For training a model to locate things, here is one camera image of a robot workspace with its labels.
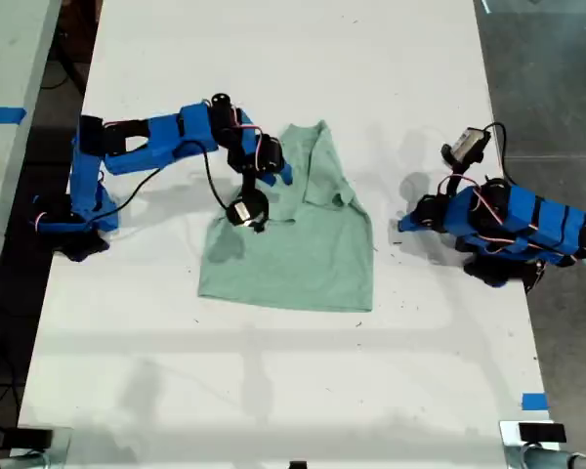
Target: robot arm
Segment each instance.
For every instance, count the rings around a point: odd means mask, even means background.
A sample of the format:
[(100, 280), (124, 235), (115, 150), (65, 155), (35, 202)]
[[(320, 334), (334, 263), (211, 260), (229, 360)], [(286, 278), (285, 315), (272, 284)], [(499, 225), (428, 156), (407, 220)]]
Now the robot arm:
[[(146, 142), (127, 150), (126, 141), (133, 137), (142, 137)], [(100, 180), (102, 163), (112, 175), (155, 170), (138, 190), (166, 166), (203, 154), (210, 182), (206, 153), (219, 146), (228, 150), (228, 164), (243, 176), (243, 184), (239, 197), (228, 206), (211, 186), (214, 195), (234, 225), (251, 227), (259, 233), (269, 218), (269, 204), (256, 189), (256, 179), (272, 186), (275, 174), (279, 174), (284, 184), (290, 185), (292, 170), (282, 156), (279, 141), (263, 134), (224, 94), (215, 95), (211, 102), (182, 107), (176, 114), (144, 120), (104, 125), (98, 117), (83, 115), (73, 142), (70, 194), (35, 197), (35, 230), (52, 249), (75, 261), (106, 250), (108, 244), (98, 236), (98, 230), (117, 229), (118, 212), (130, 198), (119, 207), (113, 202)]]
[(399, 221), (401, 232), (433, 230), (456, 236), (456, 249), (474, 257), (465, 272), (492, 286), (521, 278), (529, 290), (547, 263), (559, 267), (586, 259), (586, 213), (537, 196), (504, 179), (488, 180), (456, 193), (473, 162), (481, 162), (490, 140), (485, 130), (468, 129), (443, 158), (453, 169), (446, 193), (425, 195)]

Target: dark floor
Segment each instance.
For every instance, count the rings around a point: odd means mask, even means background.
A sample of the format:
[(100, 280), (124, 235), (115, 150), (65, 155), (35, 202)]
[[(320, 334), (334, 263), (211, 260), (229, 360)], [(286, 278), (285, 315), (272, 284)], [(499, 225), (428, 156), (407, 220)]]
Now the dark floor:
[[(586, 0), (476, 0), (495, 119), (518, 184), (586, 210)], [(586, 266), (527, 297), (553, 418), (586, 452)]]
[[(509, 129), (509, 171), (522, 186), (586, 210), (586, 0), (475, 4), (493, 113)], [(62, 78), (49, 63), (44, 83)], [(34, 194), (64, 191), (81, 104), (69, 82), (41, 92), (0, 260), (0, 330), (20, 394), (50, 265), (22, 215)], [(553, 417), (565, 424), (572, 449), (586, 452), (586, 266), (548, 269), (528, 304)], [(3, 362), (0, 397), (11, 380)], [(14, 424), (16, 415), (8, 392), (1, 422)]]

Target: green t-shirt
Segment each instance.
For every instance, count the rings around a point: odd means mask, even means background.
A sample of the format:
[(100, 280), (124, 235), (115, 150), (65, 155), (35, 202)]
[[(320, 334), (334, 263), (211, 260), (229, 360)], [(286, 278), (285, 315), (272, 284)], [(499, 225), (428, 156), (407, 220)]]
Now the green t-shirt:
[(265, 231), (232, 226), (220, 215), (209, 227), (199, 296), (258, 306), (318, 311), (371, 311), (371, 221), (345, 180), (324, 121), (294, 125), (281, 137), (293, 184), (270, 188)]

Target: white tabletop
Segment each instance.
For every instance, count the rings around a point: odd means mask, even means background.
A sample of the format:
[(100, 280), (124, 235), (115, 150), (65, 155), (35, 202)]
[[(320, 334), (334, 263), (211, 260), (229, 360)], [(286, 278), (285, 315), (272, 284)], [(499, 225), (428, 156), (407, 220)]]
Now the white tabletop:
[[(491, 120), (471, 0), (106, 0), (84, 112), (143, 118), (229, 93), (268, 132), (324, 118), (374, 228), (368, 314), (196, 296), (217, 206), (200, 157), (122, 212), (111, 248), (56, 256), (21, 424), (74, 429), (69, 467), (505, 467), (499, 420), (542, 392), (523, 288), (388, 226)], [(216, 184), (239, 177), (213, 153)], [(498, 174), (494, 145), (471, 176)], [(124, 200), (145, 173), (107, 176)]]
[(61, 0), (0, 1), (0, 107), (23, 107), (20, 125), (0, 125), (0, 253), (28, 129)]

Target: blue tape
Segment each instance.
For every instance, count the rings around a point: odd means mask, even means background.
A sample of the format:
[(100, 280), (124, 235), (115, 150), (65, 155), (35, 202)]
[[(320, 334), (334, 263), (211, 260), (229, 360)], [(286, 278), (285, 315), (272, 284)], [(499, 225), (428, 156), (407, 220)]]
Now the blue tape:
[(22, 107), (0, 107), (0, 124), (20, 124), (26, 116)]
[(521, 407), (523, 410), (547, 410), (547, 396), (544, 393), (523, 393)]

